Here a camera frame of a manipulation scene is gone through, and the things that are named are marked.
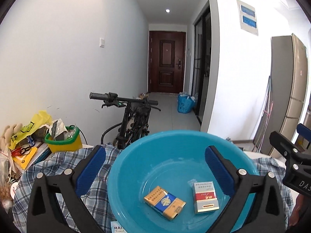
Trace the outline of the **person's right hand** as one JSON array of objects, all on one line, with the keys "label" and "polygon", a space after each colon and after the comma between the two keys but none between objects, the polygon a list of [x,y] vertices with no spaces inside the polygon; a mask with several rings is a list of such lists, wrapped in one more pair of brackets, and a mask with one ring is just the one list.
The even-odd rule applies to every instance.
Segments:
[{"label": "person's right hand", "polygon": [[289,226],[294,226],[299,221],[299,212],[303,207],[304,203],[304,196],[302,194],[299,194],[296,198],[296,205],[293,209],[292,215],[289,218]]}]

